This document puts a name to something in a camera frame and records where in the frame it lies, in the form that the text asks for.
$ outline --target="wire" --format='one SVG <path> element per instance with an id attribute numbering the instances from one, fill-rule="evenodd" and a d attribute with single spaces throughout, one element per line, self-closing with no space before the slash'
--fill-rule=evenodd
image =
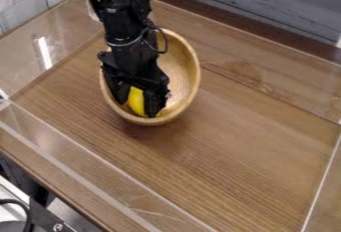
<path id="1" fill-rule="evenodd" d="M 26 223 L 25 223 L 25 227 L 24 227 L 22 232 L 29 232 L 29 229 L 30 229 L 30 226 L 32 226 L 32 216 L 30 216 L 28 207 L 18 200 L 14 200 L 14 199 L 0 199 L 0 205 L 5 205 L 5 204 L 16 204 L 25 211 Z"/>

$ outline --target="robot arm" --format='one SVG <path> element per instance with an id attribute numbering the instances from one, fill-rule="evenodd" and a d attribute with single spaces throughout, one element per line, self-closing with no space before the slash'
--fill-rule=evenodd
<path id="1" fill-rule="evenodd" d="M 171 96 L 170 78 L 158 66 L 159 54 L 168 41 L 163 30 L 148 19 L 149 0 L 89 0 L 104 24 L 111 52 L 99 53 L 107 86 L 116 102 L 123 105 L 131 89 L 143 92 L 144 116 L 155 117 Z M 156 32 L 166 39 L 160 51 Z"/>

